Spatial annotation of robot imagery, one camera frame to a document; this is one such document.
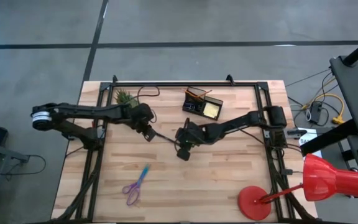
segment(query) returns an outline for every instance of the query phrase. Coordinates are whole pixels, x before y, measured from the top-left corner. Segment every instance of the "purple scissors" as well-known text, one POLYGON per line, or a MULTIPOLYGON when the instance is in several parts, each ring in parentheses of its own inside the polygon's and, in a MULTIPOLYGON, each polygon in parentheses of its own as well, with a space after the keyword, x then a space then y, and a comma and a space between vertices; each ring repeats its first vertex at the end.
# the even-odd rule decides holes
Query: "purple scissors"
POLYGON ((134 182, 131 185, 125 186, 122 188, 122 192, 124 194, 129 194, 128 196, 128 200, 127 200, 127 205, 133 205, 137 199, 139 198, 140 195, 140 184, 142 183, 142 180, 144 179, 144 177, 146 176, 147 172, 149 171, 149 167, 150 165, 147 164, 144 169, 142 174, 139 177, 139 180, 137 182, 134 182))

